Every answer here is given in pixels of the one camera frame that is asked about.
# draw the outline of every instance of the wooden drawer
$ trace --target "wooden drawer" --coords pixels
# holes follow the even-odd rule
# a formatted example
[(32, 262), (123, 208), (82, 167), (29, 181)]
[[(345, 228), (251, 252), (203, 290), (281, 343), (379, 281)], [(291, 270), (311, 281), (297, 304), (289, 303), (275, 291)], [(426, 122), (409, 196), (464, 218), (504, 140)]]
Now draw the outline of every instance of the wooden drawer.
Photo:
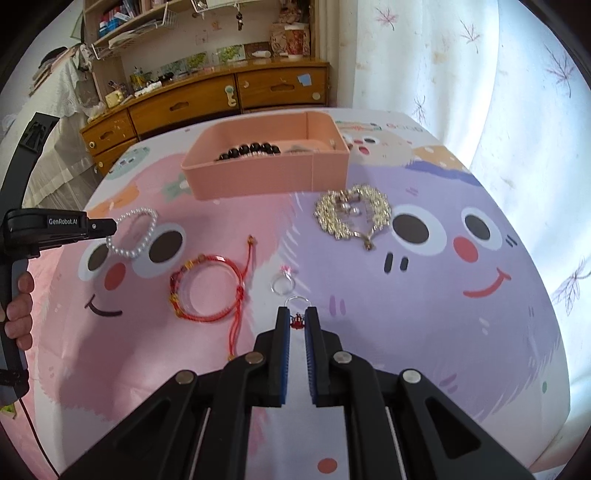
[(132, 138), (127, 142), (121, 143), (116, 147), (113, 147), (110, 150), (107, 150), (106, 152), (103, 152), (95, 156), (94, 161), (96, 169), (100, 171), (100, 174), (102, 176), (107, 175), (109, 173), (109, 170), (113, 166), (113, 163), (119, 160), (121, 155), (123, 155), (127, 151), (127, 149), (131, 147), (134, 143), (137, 143), (137, 141), (138, 140), (136, 138)]
[[(226, 87), (233, 93), (226, 93)], [(234, 76), (227, 75), (160, 93), (130, 107), (129, 114), (141, 135), (191, 118), (238, 109)]]
[(127, 110), (116, 113), (88, 130), (82, 131), (86, 148), (93, 157), (135, 137), (134, 127)]
[(324, 105), (326, 72), (325, 68), (292, 67), (238, 73), (240, 103), (243, 109), (299, 103)]

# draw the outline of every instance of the pink cheek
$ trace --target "pink cheek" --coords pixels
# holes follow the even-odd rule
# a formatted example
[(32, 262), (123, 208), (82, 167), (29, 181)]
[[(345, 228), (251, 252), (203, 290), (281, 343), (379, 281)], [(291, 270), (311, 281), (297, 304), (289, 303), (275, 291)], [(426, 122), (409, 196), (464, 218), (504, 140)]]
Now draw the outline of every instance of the pink cheek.
[(464, 262), (474, 263), (478, 260), (478, 250), (465, 236), (457, 236), (453, 239), (453, 249)]
[(119, 285), (121, 285), (121, 282), (123, 282), (124, 278), (125, 265), (123, 265), (121, 262), (116, 263), (109, 269), (107, 275), (105, 275), (105, 288), (107, 290), (116, 289)]

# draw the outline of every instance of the photo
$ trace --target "photo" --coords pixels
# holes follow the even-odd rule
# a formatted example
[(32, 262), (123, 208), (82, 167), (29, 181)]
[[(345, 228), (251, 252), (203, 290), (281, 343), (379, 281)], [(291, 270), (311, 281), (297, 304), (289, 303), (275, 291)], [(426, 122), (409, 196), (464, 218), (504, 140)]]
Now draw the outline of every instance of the photo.
[(178, 76), (178, 74), (184, 73), (187, 71), (187, 63), (185, 60), (186, 59), (181, 59), (181, 60), (173, 61), (171, 63), (167, 63), (166, 65), (162, 65), (160, 67), (160, 70), (162, 71), (163, 75), (168, 72), (172, 72), (172, 73), (174, 73), (175, 76)]
[(271, 51), (271, 44), (267, 41), (259, 41), (254, 43), (244, 44), (244, 53), (247, 59), (255, 59), (256, 57), (252, 54), (256, 51)]
[(216, 50), (219, 63), (229, 63), (231, 61), (245, 60), (244, 45), (232, 45), (222, 47)]
[(185, 64), (189, 72), (195, 72), (196, 70), (209, 65), (209, 56), (207, 56), (206, 51), (202, 51), (200, 53), (196, 53), (195, 55), (186, 57)]

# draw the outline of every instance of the red string bracelet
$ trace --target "red string bracelet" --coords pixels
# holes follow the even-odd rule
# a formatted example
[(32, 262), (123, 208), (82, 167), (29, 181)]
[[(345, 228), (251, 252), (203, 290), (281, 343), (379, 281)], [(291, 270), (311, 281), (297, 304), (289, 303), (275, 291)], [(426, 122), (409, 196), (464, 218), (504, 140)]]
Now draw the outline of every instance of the red string bracelet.
[[(225, 257), (221, 257), (219, 255), (199, 255), (197, 258), (193, 260), (188, 260), (184, 263), (184, 265), (180, 268), (180, 270), (174, 272), (170, 276), (170, 297), (169, 301), (174, 307), (174, 312), (179, 318), (184, 318), (187, 320), (192, 320), (194, 322), (217, 322), (218, 320), (223, 319), (229, 313), (234, 312), (234, 319), (232, 321), (232, 326), (230, 327), (230, 332), (228, 334), (228, 351), (229, 356), (228, 360), (232, 360), (236, 356), (236, 339), (238, 338), (238, 333), (240, 331), (240, 326), (242, 323), (242, 301), (244, 300), (244, 279), (246, 274), (248, 273), (248, 265), (251, 262), (252, 257), (252, 249), (254, 247), (255, 239), (252, 235), (248, 237), (248, 257), (246, 258), (246, 266), (244, 270), (240, 270), (238, 266), (232, 261)], [(236, 299), (234, 302), (224, 308), (223, 310), (214, 313), (213, 315), (193, 315), (191, 313), (187, 313), (186, 309), (183, 308), (181, 305), (181, 300), (179, 296), (179, 288), (183, 279), (183, 276), (191, 270), (193, 267), (198, 265), (203, 265), (207, 262), (220, 262), (222, 264), (227, 265), (229, 268), (232, 269), (234, 274), (236, 275), (236, 279), (238, 280), (238, 285), (236, 286)]]

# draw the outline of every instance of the wooden shelf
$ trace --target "wooden shelf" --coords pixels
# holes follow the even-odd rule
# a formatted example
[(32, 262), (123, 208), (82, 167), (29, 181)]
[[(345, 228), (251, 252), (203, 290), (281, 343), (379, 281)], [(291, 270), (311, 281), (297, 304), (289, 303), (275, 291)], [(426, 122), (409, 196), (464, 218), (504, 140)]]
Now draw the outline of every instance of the wooden shelf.
[(84, 9), (84, 13), (93, 12), (94, 10), (100, 10), (100, 12), (106, 12), (113, 7), (116, 7), (121, 0), (98, 0), (96, 3)]
[[(186, 10), (193, 9), (191, 4), (191, 0), (172, 0), (168, 2), (168, 8), (170, 11), (175, 13), (184, 12)], [(113, 31), (110, 31), (104, 37), (95, 41), (94, 46), (96, 48), (109, 48), (109, 40), (111, 38), (116, 37), (117, 35), (128, 32), (129, 30), (133, 30), (134, 28), (140, 27), (141, 25), (151, 21), (156, 20), (157, 18), (163, 18), (164, 10), (166, 9), (166, 4), (158, 5), (157, 7), (153, 8), (152, 10), (145, 12), (137, 17), (132, 18), (131, 20), (125, 22), (124, 24), (118, 26)]]
[(175, 80), (174, 82), (167, 82), (164, 86), (159, 89), (153, 90), (150, 93), (146, 93), (145, 95), (141, 95), (139, 97), (133, 98), (127, 103), (123, 105), (118, 105), (114, 108), (109, 108), (105, 113), (101, 116), (90, 122), (86, 127), (84, 127), (81, 131), (84, 132), (85, 130), (91, 128), (92, 126), (96, 125), (99, 122), (102, 122), (105, 118), (114, 115), (117, 112), (123, 111), (137, 105), (138, 103), (142, 103), (143, 101), (158, 96), (162, 93), (169, 92), (171, 90), (184, 87), (187, 85), (191, 85), (196, 82), (201, 82), (202, 80), (207, 80), (211, 78), (216, 78), (224, 75), (234, 75), (238, 73), (245, 73), (245, 72), (254, 72), (257, 70), (274, 70), (274, 69), (292, 69), (292, 68), (328, 68), (329, 63), (324, 60), (318, 60), (310, 57), (304, 57), (301, 60), (290, 60), (287, 57), (275, 57), (271, 59), (253, 59), (253, 60), (240, 60), (231, 62), (224, 65), (217, 65), (215, 67), (206, 67), (203, 70), (200, 70), (197, 73), (190, 74), (187, 78), (182, 80)]

